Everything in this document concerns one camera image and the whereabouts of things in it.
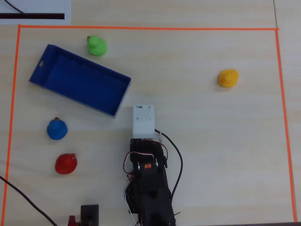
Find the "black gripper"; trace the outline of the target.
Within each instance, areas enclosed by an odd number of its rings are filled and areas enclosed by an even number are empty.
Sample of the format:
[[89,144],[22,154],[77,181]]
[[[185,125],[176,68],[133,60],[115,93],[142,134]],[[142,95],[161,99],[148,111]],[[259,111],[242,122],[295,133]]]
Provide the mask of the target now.
[[154,156],[164,156],[163,145],[152,139],[133,138],[130,140],[130,151],[150,153]]

